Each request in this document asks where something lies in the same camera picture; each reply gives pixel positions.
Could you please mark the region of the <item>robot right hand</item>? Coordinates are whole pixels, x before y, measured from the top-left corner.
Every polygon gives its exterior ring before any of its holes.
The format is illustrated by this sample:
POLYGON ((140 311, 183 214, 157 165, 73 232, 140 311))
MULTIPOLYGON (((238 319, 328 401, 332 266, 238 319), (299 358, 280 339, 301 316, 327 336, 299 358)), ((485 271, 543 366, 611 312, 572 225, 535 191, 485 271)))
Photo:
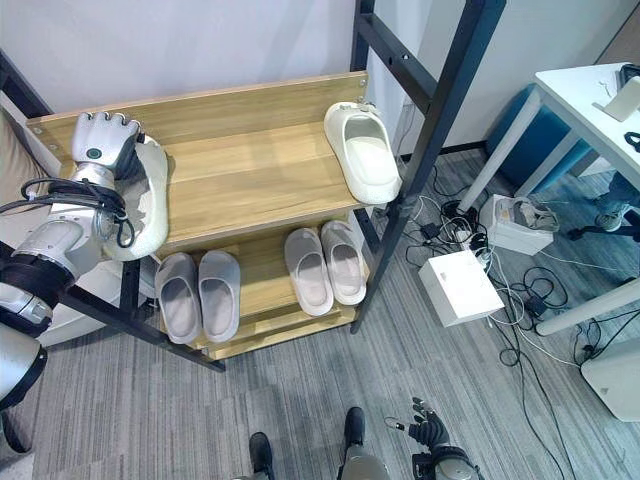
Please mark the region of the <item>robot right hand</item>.
POLYGON ((447 428, 435 410, 425 400, 413 396, 412 410, 415 413, 412 423, 402 422, 396 417, 386 416, 384 424, 388 428, 404 432, 430 451, 450 445, 450 435, 447 428))

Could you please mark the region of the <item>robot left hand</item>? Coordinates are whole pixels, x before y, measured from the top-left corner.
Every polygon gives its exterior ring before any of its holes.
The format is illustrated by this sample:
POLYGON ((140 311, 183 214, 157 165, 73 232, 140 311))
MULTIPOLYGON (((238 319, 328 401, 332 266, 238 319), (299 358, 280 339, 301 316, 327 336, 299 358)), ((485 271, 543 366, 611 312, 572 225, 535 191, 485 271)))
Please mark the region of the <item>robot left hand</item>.
POLYGON ((116 180, 133 177, 140 167, 135 147, 141 132, 137 120, 121 113, 83 112, 71 140, 72 159, 105 167, 116 180))

